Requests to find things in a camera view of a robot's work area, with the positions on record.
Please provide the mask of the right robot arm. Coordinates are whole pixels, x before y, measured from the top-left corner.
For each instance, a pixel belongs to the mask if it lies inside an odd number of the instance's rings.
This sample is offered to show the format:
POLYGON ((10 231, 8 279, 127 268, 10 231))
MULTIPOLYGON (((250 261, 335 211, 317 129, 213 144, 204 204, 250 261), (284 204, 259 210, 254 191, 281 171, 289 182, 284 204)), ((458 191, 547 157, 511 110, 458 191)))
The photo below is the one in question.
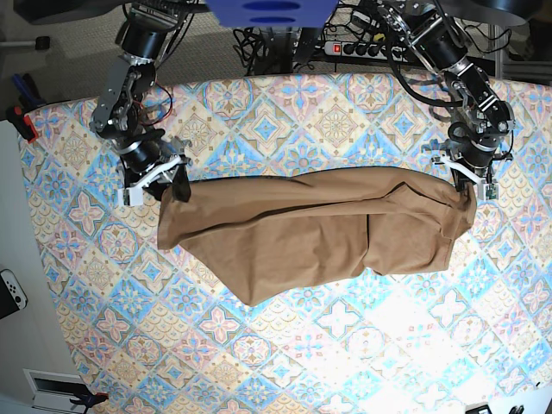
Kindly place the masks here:
POLYGON ((186 171, 191 159, 183 146, 163 140, 160 121, 148 117, 142 100, 156 84, 158 58, 172 45, 167 36, 179 33, 194 8, 188 1, 134 1, 123 9, 125 20, 116 37, 122 52, 90 120, 91 131, 108 141, 119 158, 117 201, 122 206, 141 205, 145 194, 160 200, 166 189, 180 202, 191 197, 186 171))

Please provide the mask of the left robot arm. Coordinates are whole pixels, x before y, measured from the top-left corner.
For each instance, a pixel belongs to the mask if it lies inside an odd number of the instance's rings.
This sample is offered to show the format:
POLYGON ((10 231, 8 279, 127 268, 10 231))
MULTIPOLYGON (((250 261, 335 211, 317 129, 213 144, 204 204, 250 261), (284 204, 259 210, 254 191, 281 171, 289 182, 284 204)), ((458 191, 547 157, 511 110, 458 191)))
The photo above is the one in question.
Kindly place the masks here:
POLYGON ((430 153, 432 164, 450 169, 458 192, 474 185, 478 199, 498 199, 493 165, 512 158, 511 150, 502 145, 514 138, 515 117, 511 106, 492 89, 486 73, 470 60, 465 31, 439 2, 418 16, 392 1, 380 1, 377 10, 387 30, 387 61, 399 83, 411 97, 444 108, 450 115, 447 139, 422 150, 430 153), (448 101, 430 99, 411 88, 392 54, 396 42, 446 84, 448 101))

